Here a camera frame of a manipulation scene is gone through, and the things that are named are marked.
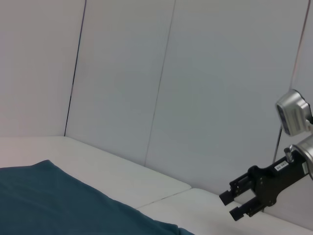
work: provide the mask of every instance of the white tabletop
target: white tabletop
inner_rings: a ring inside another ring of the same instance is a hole
[[[312,231],[261,212],[235,222],[229,211],[236,206],[231,203],[225,207],[217,195],[191,189],[139,210],[196,235],[313,235]]]
[[[0,138],[0,167],[43,160],[51,160],[76,179],[134,208],[190,189],[185,183],[71,138]]]

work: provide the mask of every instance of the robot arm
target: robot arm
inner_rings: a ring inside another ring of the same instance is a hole
[[[285,157],[267,168],[252,166],[246,174],[230,182],[230,191],[220,195],[225,205],[249,189],[255,194],[253,199],[230,211],[235,221],[244,214],[252,217],[265,207],[273,206],[281,191],[306,175],[313,179],[313,117],[310,105],[299,92],[290,90],[276,103],[276,109],[287,135],[295,136],[303,132],[311,132],[312,135],[285,148]]]

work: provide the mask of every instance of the white wall panel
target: white wall panel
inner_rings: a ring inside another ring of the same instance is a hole
[[[313,104],[313,9],[311,7],[303,47],[299,57],[299,66],[293,88],[298,90],[307,102]],[[284,148],[297,144],[309,136],[308,133],[296,137],[282,134],[277,159],[284,156]],[[266,212],[284,220],[313,230],[313,182],[309,176],[283,191],[276,205],[267,208]]]
[[[147,167],[221,193],[271,163],[306,6],[177,0]]]
[[[174,0],[89,0],[67,136],[144,164]]]
[[[0,136],[64,133],[84,2],[0,1]]]

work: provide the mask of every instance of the dark green fabric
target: dark green fabric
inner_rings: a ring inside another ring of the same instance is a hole
[[[0,235],[191,233],[152,220],[44,161],[0,169]]]

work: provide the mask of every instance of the teal cloth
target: teal cloth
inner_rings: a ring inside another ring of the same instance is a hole
[[[0,235],[191,233],[110,199],[47,160],[0,169]]]

